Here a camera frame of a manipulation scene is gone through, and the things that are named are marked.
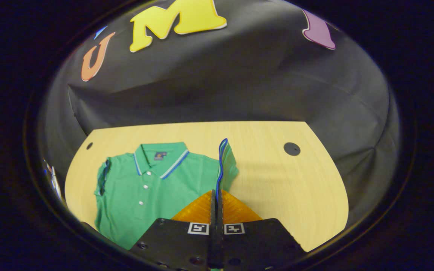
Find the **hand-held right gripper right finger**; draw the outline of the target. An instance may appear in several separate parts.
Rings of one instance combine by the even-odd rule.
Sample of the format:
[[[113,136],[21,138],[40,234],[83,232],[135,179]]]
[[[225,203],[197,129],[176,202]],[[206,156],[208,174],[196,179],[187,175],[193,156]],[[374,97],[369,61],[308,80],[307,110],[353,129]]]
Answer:
[[[279,271],[304,257],[301,245],[276,218],[219,222],[224,271]]]

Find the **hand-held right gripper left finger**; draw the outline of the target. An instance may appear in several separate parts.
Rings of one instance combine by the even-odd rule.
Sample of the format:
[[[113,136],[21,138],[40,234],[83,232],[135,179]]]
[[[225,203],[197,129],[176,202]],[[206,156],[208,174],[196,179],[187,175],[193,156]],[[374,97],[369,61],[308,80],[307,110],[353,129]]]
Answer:
[[[130,252],[164,271],[217,269],[217,201],[211,191],[208,223],[157,218]]]

